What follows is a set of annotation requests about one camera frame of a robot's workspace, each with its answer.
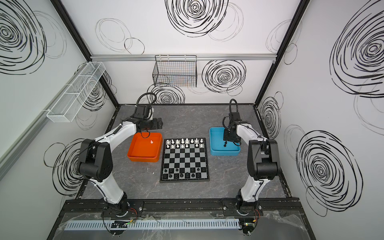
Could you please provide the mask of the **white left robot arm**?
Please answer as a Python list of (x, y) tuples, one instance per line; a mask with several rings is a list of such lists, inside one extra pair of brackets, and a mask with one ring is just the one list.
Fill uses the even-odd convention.
[(119, 125), (96, 139), (85, 139), (81, 143), (76, 170), (99, 190), (107, 206), (117, 216), (130, 210), (127, 194), (118, 186), (112, 171), (112, 152), (136, 133), (157, 130), (163, 127), (161, 118), (153, 118), (152, 104), (135, 105), (134, 113), (121, 120)]

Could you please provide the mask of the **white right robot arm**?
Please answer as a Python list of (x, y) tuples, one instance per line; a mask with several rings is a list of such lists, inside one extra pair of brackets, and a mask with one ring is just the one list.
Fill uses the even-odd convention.
[(249, 176), (240, 189), (240, 201), (256, 203), (263, 188), (281, 172), (279, 148), (275, 140), (258, 133), (251, 124), (243, 121), (240, 113), (229, 113), (223, 121), (225, 143), (248, 146), (247, 170)]

